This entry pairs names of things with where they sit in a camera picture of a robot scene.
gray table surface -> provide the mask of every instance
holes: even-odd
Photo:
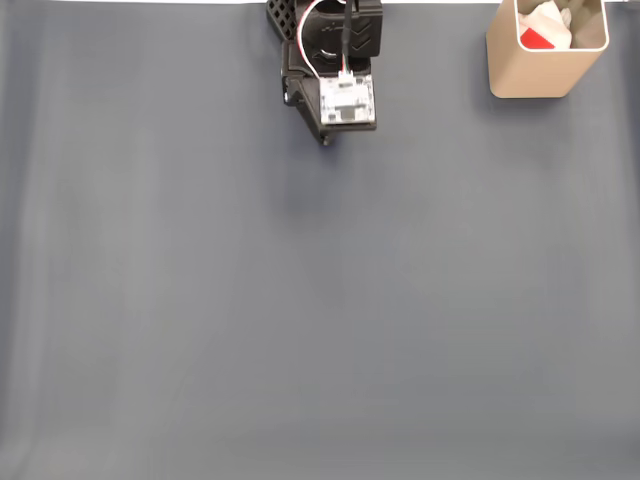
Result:
[[[640,478],[640,18],[565,99],[387,6],[318,147],[261,5],[9,12],[3,480]]]

white cable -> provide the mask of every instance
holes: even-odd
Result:
[[[347,0],[337,0],[337,1],[344,5]],[[307,64],[309,69],[313,72],[313,74],[318,80],[320,80],[320,74],[315,69],[315,67],[311,65],[311,61],[309,60],[309,57],[307,57],[307,52],[304,51],[304,45],[302,45],[302,30],[304,29],[304,24],[306,23],[307,18],[309,17],[309,14],[312,12],[314,8],[316,8],[322,2],[324,2],[324,0],[313,0],[313,2],[309,4],[307,9],[304,11],[302,16],[300,17],[300,22],[298,23],[298,31],[296,32],[296,38],[298,41],[298,49],[300,50],[300,55],[302,55],[302,59],[304,60],[304,63]]]

cable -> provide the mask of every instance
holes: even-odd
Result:
[[[343,5],[346,5],[347,2],[351,2],[351,4],[353,5],[353,0],[337,0],[337,1],[339,3],[342,3]],[[313,2],[309,4],[307,9],[304,11],[302,16],[300,17],[300,22],[298,23],[298,31],[296,32],[296,40],[298,42],[298,49],[300,50],[300,55],[302,55],[302,59],[304,60],[304,63],[307,64],[307,66],[309,67],[309,70],[311,70],[313,75],[318,80],[320,80],[320,74],[315,69],[315,67],[311,64],[309,57],[307,57],[307,52],[304,51],[304,45],[302,44],[302,30],[304,29],[304,24],[307,22],[307,18],[309,17],[309,14],[313,11],[314,8],[316,8],[322,2],[324,2],[324,0],[313,0]],[[346,21],[347,21],[347,13],[345,12],[345,24],[346,24]],[[351,9],[349,9],[349,35],[347,35],[347,44],[350,41],[349,40],[350,34],[351,34]],[[344,69],[344,47],[343,47],[343,54],[342,54],[342,63],[343,63],[343,69]]]
[[[342,71],[349,72],[349,50],[351,50],[351,14],[353,0],[346,0],[344,5],[344,25],[342,26]]]

red object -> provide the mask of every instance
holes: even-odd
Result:
[[[546,38],[532,28],[527,29],[527,31],[520,36],[520,41],[525,47],[534,50],[549,50],[555,48],[553,43],[549,43]]]

beige bin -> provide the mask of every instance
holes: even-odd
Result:
[[[572,13],[569,50],[531,50],[518,35],[518,12],[542,0],[503,0],[487,32],[489,83],[500,98],[563,97],[609,45],[603,0],[555,0]]]

